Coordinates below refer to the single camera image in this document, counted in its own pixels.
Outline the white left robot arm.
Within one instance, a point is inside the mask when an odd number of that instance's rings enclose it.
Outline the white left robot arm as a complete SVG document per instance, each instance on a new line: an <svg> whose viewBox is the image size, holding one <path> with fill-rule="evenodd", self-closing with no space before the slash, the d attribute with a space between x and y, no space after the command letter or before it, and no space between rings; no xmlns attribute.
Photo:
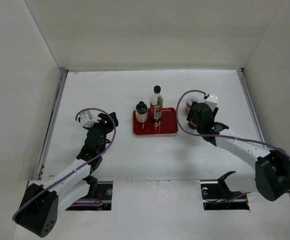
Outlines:
<svg viewBox="0 0 290 240"><path fill-rule="evenodd" d="M86 139L77 157L53 179L38 185L29 185L19 209L12 220L40 238L54 228L61 211L75 205L81 198L93 199L97 195L97 180L92 173L100 166L102 155L111 147L119 122L115 112L99 110L98 119L92 115L93 108L85 108L75 116L75 121L87 130Z"/></svg>

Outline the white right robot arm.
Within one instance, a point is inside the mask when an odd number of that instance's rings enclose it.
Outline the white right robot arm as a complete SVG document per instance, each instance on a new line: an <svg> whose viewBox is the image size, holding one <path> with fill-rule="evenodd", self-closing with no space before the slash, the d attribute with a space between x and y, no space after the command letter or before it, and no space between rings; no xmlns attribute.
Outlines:
<svg viewBox="0 0 290 240"><path fill-rule="evenodd" d="M290 191L290 158L281 149L256 140L237 136L227 125L216 122L214 110L207 103L193 102L187 121L194 123L197 133L215 147L226 150L254 169L252 184L266 200L274 202Z"/></svg>

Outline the black cap clear bottle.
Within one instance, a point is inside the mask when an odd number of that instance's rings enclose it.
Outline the black cap clear bottle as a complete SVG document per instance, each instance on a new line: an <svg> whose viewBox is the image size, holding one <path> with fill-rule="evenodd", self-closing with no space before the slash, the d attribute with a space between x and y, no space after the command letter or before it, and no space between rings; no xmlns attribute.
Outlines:
<svg viewBox="0 0 290 240"><path fill-rule="evenodd" d="M148 107L143 102L140 101L135 107L135 117L139 123L145 123L148 119Z"/></svg>

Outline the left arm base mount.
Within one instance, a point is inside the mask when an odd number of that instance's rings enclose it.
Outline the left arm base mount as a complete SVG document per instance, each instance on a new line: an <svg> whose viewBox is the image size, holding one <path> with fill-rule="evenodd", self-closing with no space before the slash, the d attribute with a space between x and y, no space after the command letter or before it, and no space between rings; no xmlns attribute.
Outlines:
<svg viewBox="0 0 290 240"><path fill-rule="evenodd" d="M89 190L84 197L81 197L74 204L68 207L67 211L110 211L112 209L113 181L98 181L93 176L83 179Z"/></svg>

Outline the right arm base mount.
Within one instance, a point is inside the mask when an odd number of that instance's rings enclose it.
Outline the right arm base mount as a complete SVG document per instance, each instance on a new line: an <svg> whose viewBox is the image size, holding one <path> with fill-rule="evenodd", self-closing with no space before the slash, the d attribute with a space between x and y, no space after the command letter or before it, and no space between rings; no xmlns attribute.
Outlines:
<svg viewBox="0 0 290 240"><path fill-rule="evenodd" d="M234 173L235 171L229 171L218 179L200 182L205 211L250 210L247 193L231 191L225 182Z"/></svg>

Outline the red lid white jar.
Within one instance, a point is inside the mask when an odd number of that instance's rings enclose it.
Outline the red lid white jar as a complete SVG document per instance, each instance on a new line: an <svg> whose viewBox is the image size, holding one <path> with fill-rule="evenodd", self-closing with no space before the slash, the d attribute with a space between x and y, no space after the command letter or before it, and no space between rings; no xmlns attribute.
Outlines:
<svg viewBox="0 0 290 240"><path fill-rule="evenodd" d="M188 122L188 126L189 126L191 129L193 129L193 130L196 130L196 129L197 129L197 125L196 125L194 122L192 122L192 121L189 121L189 122Z"/></svg>

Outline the dark red sauce bottle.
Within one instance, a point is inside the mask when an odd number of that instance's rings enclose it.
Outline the dark red sauce bottle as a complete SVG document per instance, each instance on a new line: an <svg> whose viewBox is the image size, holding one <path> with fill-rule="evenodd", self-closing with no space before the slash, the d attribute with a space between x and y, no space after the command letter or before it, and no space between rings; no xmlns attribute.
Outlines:
<svg viewBox="0 0 290 240"><path fill-rule="evenodd" d="M163 112L163 97L161 95L161 87L159 85L154 86L153 94L150 97L150 122L154 127L157 127L161 123Z"/></svg>

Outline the white lid spice jar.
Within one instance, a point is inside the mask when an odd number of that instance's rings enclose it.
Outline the white lid spice jar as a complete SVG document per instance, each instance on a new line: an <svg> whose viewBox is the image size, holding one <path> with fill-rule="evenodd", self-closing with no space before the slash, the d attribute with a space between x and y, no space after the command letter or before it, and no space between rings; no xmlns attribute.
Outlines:
<svg viewBox="0 0 290 240"><path fill-rule="evenodd" d="M192 107L192 104L193 102L196 102L198 103L199 102L199 99L195 96L189 96L187 99L186 99L186 103L185 103L185 108L184 108L184 111L188 114L191 107Z"/></svg>

